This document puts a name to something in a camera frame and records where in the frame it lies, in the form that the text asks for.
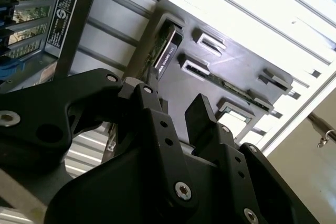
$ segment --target hole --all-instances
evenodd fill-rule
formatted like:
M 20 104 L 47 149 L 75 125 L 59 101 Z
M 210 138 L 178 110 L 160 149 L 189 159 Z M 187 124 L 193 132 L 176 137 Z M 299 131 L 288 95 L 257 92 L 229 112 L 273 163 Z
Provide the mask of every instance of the hole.
M 207 39 L 203 39 L 202 40 L 202 43 L 204 45 L 206 45 L 207 47 L 209 47 L 210 49 L 218 52 L 220 54 L 220 51 L 218 50 L 218 48 L 216 46 L 214 46 L 210 41 L 208 41 Z
M 11 122 L 14 118 L 11 115 L 2 115 L 1 120 L 5 122 Z
M 180 192 L 184 195 L 186 195 L 188 193 L 187 188 L 185 188 L 185 186 L 180 186 Z
M 165 122 L 161 121 L 160 122 L 161 126 L 164 127 L 164 128 L 167 128 L 168 127 L 168 124 L 166 124 Z
M 108 75 L 107 75 L 107 79 L 108 79 L 109 81 L 112 81 L 112 82 L 117 82 L 117 81 L 118 81 L 118 78 L 115 77 L 115 76 L 113 76 L 113 75 L 111 75 L 111 74 L 108 74 Z
M 171 21 L 170 19 L 166 19 L 165 20 L 165 22 L 164 22 L 164 25 L 174 25 L 174 26 L 177 26 L 179 29 L 181 29 L 182 30 L 182 26 L 180 26 L 180 25 L 178 25 L 177 23 L 175 23 L 175 22 L 173 22 L 173 21 Z
M 315 78 L 318 78 L 321 75 L 321 73 L 314 70 L 314 72 L 311 75 L 314 76 Z
M 245 178 L 244 173 L 242 173 L 241 171 L 239 171 L 238 174 L 240 175 L 240 177 Z
M 252 221 L 256 220 L 256 218 L 254 217 L 254 215 L 251 212 L 249 212 L 247 215 L 250 218 L 250 220 L 252 220 Z
M 37 129 L 36 136 L 45 143 L 56 143 L 62 139 L 63 132 L 55 125 L 43 124 Z
M 166 142 L 166 144 L 169 145 L 169 146 L 172 146 L 172 145 L 174 144 L 173 141 L 171 141 L 169 138 L 166 138 L 166 139 L 165 139 L 165 142 Z
M 153 93 L 153 90 L 150 87 L 143 87 L 143 89 L 147 92 L 147 93 Z

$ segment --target electronic component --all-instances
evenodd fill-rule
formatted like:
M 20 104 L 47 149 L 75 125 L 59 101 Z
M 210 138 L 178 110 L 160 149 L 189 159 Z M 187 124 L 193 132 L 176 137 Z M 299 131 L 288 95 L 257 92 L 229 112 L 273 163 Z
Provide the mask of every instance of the electronic component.
M 266 100 L 263 99 L 263 97 L 260 94 L 257 94 L 255 91 L 244 91 L 233 84 L 223 80 L 222 78 L 215 76 L 214 74 L 210 73 L 207 69 L 202 70 L 202 66 L 204 64 L 197 65 L 197 61 L 194 60 L 192 64 L 190 64 L 190 60 L 186 61 L 187 58 L 185 56 L 182 56 L 181 60 L 181 69 L 183 71 L 190 73 L 192 76 L 198 76 L 198 79 L 202 78 L 204 80 L 207 80 L 214 85 L 217 85 L 226 91 L 238 96 L 239 98 L 245 100 L 248 104 L 252 104 L 267 113 L 273 110 L 273 106 Z
M 143 78 L 144 73 L 150 66 L 158 70 L 158 79 L 162 77 L 170 61 L 174 57 L 178 46 L 182 42 L 181 29 L 172 22 L 166 21 L 157 33 L 154 46 L 148 54 L 147 61 L 138 78 Z

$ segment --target wall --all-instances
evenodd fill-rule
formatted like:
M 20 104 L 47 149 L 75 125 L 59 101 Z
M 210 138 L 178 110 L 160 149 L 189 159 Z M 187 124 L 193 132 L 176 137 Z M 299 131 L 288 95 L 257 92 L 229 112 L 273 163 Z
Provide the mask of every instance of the wall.
M 314 113 L 336 128 L 336 91 Z M 320 223 L 336 223 L 336 144 L 316 148 L 320 135 L 304 120 L 269 156 Z

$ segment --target label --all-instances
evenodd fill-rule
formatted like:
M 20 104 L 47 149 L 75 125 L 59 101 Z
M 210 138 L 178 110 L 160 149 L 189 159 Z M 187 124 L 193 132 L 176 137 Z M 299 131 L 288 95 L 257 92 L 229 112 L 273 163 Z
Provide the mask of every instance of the label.
M 57 66 L 57 61 L 51 64 L 45 70 L 43 70 L 43 72 L 41 73 L 39 84 L 46 82 L 54 75 L 56 66 Z
M 177 45 L 170 43 L 167 47 L 167 50 L 164 52 L 164 54 L 158 61 L 156 68 L 159 71 L 159 79 L 162 77 L 163 73 L 167 69 L 169 62 L 174 57 L 176 50 L 177 50 Z
M 74 11 L 76 0 L 58 0 L 53 21 L 51 23 L 48 43 L 61 48 L 69 27 L 70 17 Z

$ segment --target screw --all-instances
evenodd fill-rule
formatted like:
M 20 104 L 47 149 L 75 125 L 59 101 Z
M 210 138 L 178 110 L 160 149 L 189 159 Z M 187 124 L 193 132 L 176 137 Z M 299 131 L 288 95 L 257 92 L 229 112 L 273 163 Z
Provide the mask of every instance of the screw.
M 327 139 L 321 138 L 320 142 L 319 142 L 318 145 L 317 145 L 317 148 L 322 148 L 322 147 L 324 147 L 324 146 L 327 144 L 327 142 L 328 142 Z
M 10 127 L 18 124 L 21 121 L 20 116 L 9 110 L 0 111 L 0 126 Z
M 252 145 L 250 145 L 249 148 L 250 148 L 250 150 L 253 151 L 254 153 L 257 153 L 257 152 L 258 152 L 257 149 L 256 149 L 254 146 L 252 146 Z
M 175 184 L 175 192 L 183 200 L 191 199 L 191 190 L 186 183 L 177 182 Z
M 245 214 L 246 219 L 247 219 L 251 224 L 259 224 L 259 220 L 258 220 L 256 214 L 255 214 L 252 210 L 250 210 L 250 209 L 248 209 L 248 208 L 245 208 L 245 209 L 244 209 L 244 214 Z
M 222 126 L 222 129 L 225 131 L 225 132 L 227 132 L 227 133 L 229 133 L 230 132 L 230 130 L 229 130 L 229 128 L 228 127 L 226 127 L 226 126 Z
M 116 81 L 118 80 L 116 77 L 114 77 L 114 76 L 112 76 L 112 75 L 108 75 L 108 76 L 107 76 L 107 79 L 108 79 L 109 81 L 112 81 L 112 82 L 116 82 Z
M 149 87 L 144 87 L 143 88 L 147 93 L 153 93 L 153 90 Z

